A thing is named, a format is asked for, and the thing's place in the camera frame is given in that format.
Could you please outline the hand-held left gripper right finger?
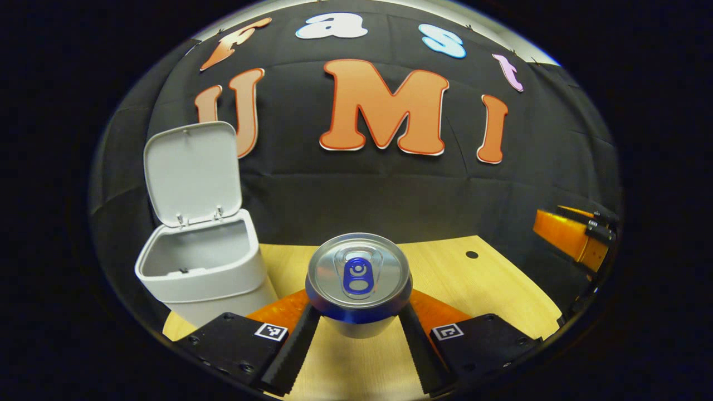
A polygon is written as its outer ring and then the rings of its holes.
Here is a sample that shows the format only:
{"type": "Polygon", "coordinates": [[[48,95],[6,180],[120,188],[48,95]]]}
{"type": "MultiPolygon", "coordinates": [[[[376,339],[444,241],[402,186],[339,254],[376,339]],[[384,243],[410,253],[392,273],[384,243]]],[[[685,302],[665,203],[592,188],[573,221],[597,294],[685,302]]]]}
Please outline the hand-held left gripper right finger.
{"type": "Polygon", "coordinates": [[[472,317],[419,290],[412,290],[399,319],[423,393],[431,398],[488,383],[543,343],[495,313],[472,317]]]}

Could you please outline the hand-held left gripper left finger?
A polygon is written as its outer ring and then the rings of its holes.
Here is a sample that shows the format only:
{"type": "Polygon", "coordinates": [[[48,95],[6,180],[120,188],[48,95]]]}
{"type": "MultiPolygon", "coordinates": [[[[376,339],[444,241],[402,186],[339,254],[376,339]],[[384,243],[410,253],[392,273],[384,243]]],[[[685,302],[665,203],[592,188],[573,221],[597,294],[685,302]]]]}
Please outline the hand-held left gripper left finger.
{"type": "Polygon", "coordinates": [[[284,396],[295,385],[320,317],[306,290],[299,290],[248,317],[224,312],[177,343],[231,383],[284,396]]]}

